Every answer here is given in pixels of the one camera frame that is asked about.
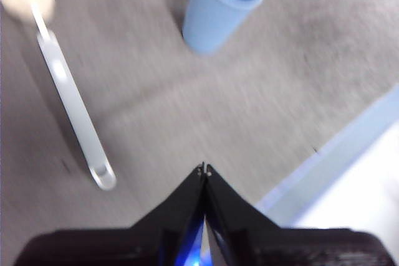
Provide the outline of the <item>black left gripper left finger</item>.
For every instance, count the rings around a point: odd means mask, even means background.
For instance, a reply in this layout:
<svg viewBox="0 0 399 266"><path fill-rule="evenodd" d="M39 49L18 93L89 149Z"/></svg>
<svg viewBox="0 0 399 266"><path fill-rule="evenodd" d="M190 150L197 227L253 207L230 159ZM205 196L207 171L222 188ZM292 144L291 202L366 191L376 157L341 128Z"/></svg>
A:
<svg viewBox="0 0 399 266"><path fill-rule="evenodd" d="M131 227L37 235L16 265L183 265L203 225L204 164Z"/></svg>

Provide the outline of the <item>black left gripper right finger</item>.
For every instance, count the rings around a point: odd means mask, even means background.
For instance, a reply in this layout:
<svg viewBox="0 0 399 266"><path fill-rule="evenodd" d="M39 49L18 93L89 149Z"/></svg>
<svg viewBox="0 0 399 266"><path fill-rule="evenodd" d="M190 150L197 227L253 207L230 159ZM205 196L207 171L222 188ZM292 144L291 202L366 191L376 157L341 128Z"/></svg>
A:
<svg viewBox="0 0 399 266"><path fill-rule="evenodd" d="M206 166L206 220L215 265L388 265L374 235L351 229L283 228Z"/></svg>

